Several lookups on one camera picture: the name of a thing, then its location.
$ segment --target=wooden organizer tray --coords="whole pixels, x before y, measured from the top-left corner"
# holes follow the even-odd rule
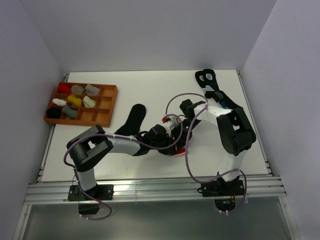
[[[66,84],[69,88],[73,85],[79,85],[86,88],[89,83],[73,83],[73,82],[60,82]],[[82,99],[81,107],[72,106],[67,98],[70,94],[61,93],[58,87],[50,101],[47,110],[51,107],[55,107],[62,110],[62,106],[55,105],[53,99],[62,99],[67,102],[67,106],[71,109],[77,110],[78,114],[75,119],[67,118],[64,113],[61,114],[60,119],[47,117],[47,111],[44,115],[44,120],[49,124],[65,124],[65,125],[80,125],[80,126],[94,126],[101,125],[102,127],[109,127],[111,122],[112,113],[114,110],[116,97],[117,97],[117,86],[116,85],[104,85],[104,84],[91,84],[96,88],[100,88],[98,96],[87,95],[86,91],[83,94],[75,94],[79,99]],[[95,100],[96,104],[94,108],[88,108],[84,106],[84,97],[88,96],[92,100]]]

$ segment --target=rolled sock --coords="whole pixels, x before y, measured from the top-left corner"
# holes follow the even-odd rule
[[[62,94],[69,94],[70,91],[71,91],[70,87],[68,87],[68,85],[65,84],[65,83],[63,83],[63,82],[59,84],[58,90],[59,90],[60,93],[62,93]]]
[[[62,112],[66,115],[67,118],[69,119],[76,119],[78,111],[77,110],[73,110],[68,106],[64,106],[62,108]]]
[[[58,98],[52,99],[52,102],[53,102],[55,105],[58,105],[58,106],[64,106],[64,105],[67,104],[67,102],[66,102],[65,100],[58,99]]]
[[[80,85],[73,85],[71,87],[71,94],[80,94],[83,95],[84,94],[85,89],[80,86]]]
[[[85,86],[85,91],[87,95],[98,96],[100,89],[92,86],[91,84],[88,84],[87,86]]]
[[[83,105],[86,107],[86,108],[94,108],[95,105],[96,105],[96,101],[95,100],[92,100],[90,97],[88,96],[85,96],[83,98]]]
[[[68,96],[68,103],[71,103],[75,107],[81,107],[82,100],[75,95]]]
[[[57,107],[50,107],[46,111],[46,116],[50,119],[59,119],[61,117],[61,109]]]

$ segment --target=white table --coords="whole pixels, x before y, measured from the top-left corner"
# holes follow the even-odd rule
[[[134,104],[146,107],[146,116],[141,131],[148,131],[155,124],[161,123],[168,101],[181,93],[203,94],[195,80],[196,71],[126,71],[126,72],[73,72],[69,82],[88,84],[117,85],[118,94],[109,128],[106,132],[115,132],[121,127]],[[235,70],[215,71],[217,82],[235,103],[242,106],[251,124],[252,118],[246,103],[241,84]],[[169,113],[182,114],[180,103],[185,99],[193,102],[201,100],[196,96],[181,96],[174,100]],[[55,126],[48,150],[43,182],[71,181],[74,174],[64,165],[63,156],[69,140],[87,130],[88,126]],[[217,166],[225,150],[222,147],[218,128],[201,122],[193,131],[189,144],[189,164],[193,175],[198,177],[215,176]],[[268,174],[261,147],[256,141],[244,157],[241,169],[247,175]],[[144,156],[126,154],[107,154],[94,168],[98,180],[136,180],[188,177],[184,156],[170,157],[155,150]]]

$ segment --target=sock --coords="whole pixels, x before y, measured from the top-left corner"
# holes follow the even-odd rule
[[[60,83],[58,86],[58,90],[60,91],[60,93],[62,94],[69,94],[71,89],[70,87],[68,87],[67,84],[65,84],[64,82]]]
[[[130,136],[137,135],[140,130],[142,121],[146,116],[146,107],[142,104],[136,104],[131,108],[125,124],[120,127],[114,134]]]
[[[55,105],[58,105],[58,106],[64,106],[64,105],[67,104],[67,102],[66,102],[65,100],[58,99],[58,98],[52,99],[52,102],[53,102]]]
[[[96,105],[96,101],[95,100],[92,100],[90,97],[88,96],[85,96],[83,98],[83,105],[86,107],[86,108],[94,108],[95,105]]]
[[[100,88],[97,88],[95,86],[92,86],[91,84],[88,84],[87,86],[85,86],[85,91],[87,95],[98,96]]]
[[[73,110],[68,106],[64,106],[62,108],[62,112],[65,114],[65,116],[69,119],[76,119],[78,111],[77,110]]]
[[[71,94],[79,94],[79,95],[83,95],[84,94],[85,89],[80,86],[80,85],[73,85],[71,87]]]
[[[75,107],[81,107],[82,100],[77,98],[75,95],[70,95],[67,98],[68,103],[71,103]]]
[[[57,107],[50,107],[46,111],[46,116],[50,119],[59,119],[61,117],[61,109]]]
[[[194,76],[207,99],[213,98],[224,109],[241,108],[241,106],[232,101],[224,91],[219,89],[215,71],[212,69],[204,69],[197,71]]]

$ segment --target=gray floor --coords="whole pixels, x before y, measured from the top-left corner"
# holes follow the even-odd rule
[[[213,200],[114,203],[101,221],[79,218],[76,204],[32,207],[24,240],[289,240],[279,199],[249,198],[228,217]]]

